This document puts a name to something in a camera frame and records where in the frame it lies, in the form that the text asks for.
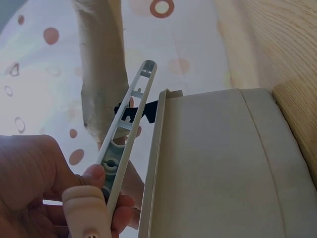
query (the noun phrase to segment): wooden surface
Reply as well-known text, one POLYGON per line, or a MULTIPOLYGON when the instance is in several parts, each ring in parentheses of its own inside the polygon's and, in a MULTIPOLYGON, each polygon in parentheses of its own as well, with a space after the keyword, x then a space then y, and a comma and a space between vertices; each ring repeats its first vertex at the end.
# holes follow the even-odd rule
POLYGON ((214 2, 232 86, 272 91, 317 187, 317 2, 214 2))

